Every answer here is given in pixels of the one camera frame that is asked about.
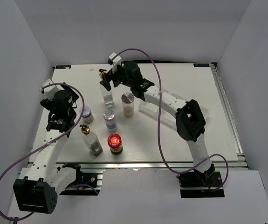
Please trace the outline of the clear liquid glass bottle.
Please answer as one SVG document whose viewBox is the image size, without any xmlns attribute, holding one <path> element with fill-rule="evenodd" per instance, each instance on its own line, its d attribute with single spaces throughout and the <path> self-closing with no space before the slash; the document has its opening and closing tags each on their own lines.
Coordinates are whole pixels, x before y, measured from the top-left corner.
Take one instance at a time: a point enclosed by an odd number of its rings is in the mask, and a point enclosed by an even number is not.
<svg viewBox="0 0 268 224">
<path fill-rule="evenodd" d="M 101 78 L 101 81 L 103 80 L 103 76 L 105 75 L 106 70 L 100 69 L 99 70 L 99 76 Z M 114 106 L 114 100 L 113 95 L 111 91 L 106 90 L 106 88 L 100 83 L 100 90 L 103 96 L 104 104 L 106 108 L 111 108 Z"/>
</svg>

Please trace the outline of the tall silver lid spice jar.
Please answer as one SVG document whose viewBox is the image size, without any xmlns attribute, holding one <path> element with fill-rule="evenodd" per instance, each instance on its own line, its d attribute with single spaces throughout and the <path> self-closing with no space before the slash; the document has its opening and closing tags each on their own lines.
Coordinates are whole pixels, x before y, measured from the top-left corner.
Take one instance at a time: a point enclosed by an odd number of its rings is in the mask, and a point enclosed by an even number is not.
<svg viewBox="0 0 268 224">
<path fill-rule="evenodd" d="M 126 92 L 121 96 L 123 113 L 125 117 L 132 117 L 134 115 L 134 95 L 130 92 Z"/>
</svg>

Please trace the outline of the small red white lid jar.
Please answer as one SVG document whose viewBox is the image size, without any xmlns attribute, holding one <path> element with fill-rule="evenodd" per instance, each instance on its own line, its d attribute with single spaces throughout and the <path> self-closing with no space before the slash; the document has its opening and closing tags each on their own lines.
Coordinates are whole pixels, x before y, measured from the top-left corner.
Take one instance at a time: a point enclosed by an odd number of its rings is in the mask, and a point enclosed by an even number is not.
<svg viewBox="0 0 268 224">
<path fill-rule="evenodd" d="M 85 106 L 84 109 L 81 107 L 80 112 L 82 112 L 82 119 L 85 124 L 90 124 L 94 121 L 94 116 L 92 114 L 91 108 L 89 106 Z"/>
</svg>

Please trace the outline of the dark sauce glass bottle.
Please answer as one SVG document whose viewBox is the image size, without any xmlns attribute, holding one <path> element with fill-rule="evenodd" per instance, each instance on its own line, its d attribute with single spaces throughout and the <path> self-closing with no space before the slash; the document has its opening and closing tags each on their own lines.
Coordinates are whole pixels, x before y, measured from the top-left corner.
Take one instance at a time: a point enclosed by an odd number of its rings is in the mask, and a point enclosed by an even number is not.
<svg viewBox="0 0 268 224">
<path fill-rule="evenodd" d="M 99 156 L 103 152 L 103 148 L 96 134 L 91 131 L 88 125 L 80 125 L 80 128 L 82 132 L 82 139 L 89 151 L 94 156 Z"/>
</svg>

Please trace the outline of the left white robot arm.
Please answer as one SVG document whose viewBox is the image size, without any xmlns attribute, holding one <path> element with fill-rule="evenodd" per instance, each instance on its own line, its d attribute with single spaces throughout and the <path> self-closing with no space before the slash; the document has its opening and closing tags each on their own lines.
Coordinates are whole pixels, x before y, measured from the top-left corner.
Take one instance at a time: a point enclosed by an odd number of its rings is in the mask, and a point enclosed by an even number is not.
<svg viewBox="0 0 268 224">
<path fill-rule="evenodd" d="M 60 168 L 53 173 L 58 156 L 66 144 L 75 124 L 73 104 L 79 96 L 66 84 L 58 88 L 48 80 L 43 84 L 46 96 L 40 102 L 49 111 L 44 139 L 45 148 L 38 151 L 32 167 L 22 179 L 13 185 L 14 195 L 21 211 L 51 214 L 58 196 L 71 184 L 79 186 L 83 174 L 73 168 Z"/>
</svg>

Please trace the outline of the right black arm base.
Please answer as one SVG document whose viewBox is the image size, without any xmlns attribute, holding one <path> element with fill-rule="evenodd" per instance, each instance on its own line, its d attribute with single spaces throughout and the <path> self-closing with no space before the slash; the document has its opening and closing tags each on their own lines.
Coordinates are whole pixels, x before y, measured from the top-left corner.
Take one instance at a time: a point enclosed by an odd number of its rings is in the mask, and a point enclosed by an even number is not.
<svg viewBox="0 0 268 224">
<path fill-rule="evenodd" d="M 206 182 L 193 172 L 177 175 L 181 198 L 222 198 L 225 197 L 220 172 L 214 172 Z"/>
</svg>

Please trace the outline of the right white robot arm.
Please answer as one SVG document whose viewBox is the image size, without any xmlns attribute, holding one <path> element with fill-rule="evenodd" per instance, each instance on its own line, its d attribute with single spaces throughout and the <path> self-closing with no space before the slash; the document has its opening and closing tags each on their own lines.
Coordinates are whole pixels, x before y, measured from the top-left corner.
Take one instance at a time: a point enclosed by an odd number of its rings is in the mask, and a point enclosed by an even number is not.
<svg viewBox="0 0 268 224">
<path fill-rule="evenodd" d="M 115 65 L 109 71 L 100 69 L 100 84 L 108 91 L 120 84 L 130 88 L 131 93 L 159 107 L 172 115 L 176 120 L 176 130 L 190 149 L 193 168 L 191 177 L 200 186 L 206 186 L 212 180 L 215 167 L 212 164 L 205 144 L 204 132 L 206 121 L 198 102 L 194 99 L 184 101 L 163 92 L 159 86 L 143 78 L 135 61 L 124 65 Z"/>
</svg>

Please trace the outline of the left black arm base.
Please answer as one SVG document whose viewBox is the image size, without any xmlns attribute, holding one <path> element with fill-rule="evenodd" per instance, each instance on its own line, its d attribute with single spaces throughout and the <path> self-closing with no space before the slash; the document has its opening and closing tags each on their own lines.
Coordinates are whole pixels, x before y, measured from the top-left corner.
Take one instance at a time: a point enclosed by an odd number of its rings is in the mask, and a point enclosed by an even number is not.
<svg viewBox="0 0 268 224">
<path fill-rule="evenodd" d="M 97 196 L 100 192 L 98 184 L 99 174 L 96 172 L 84 172 L 81 165 L 77 163 L 65 163 L 57 170 L 63 168 L 72 168 L 76 171 L 76 179 L 70 183 L 67 188 L 60 194 L 64 196 Z"/>
</svg>

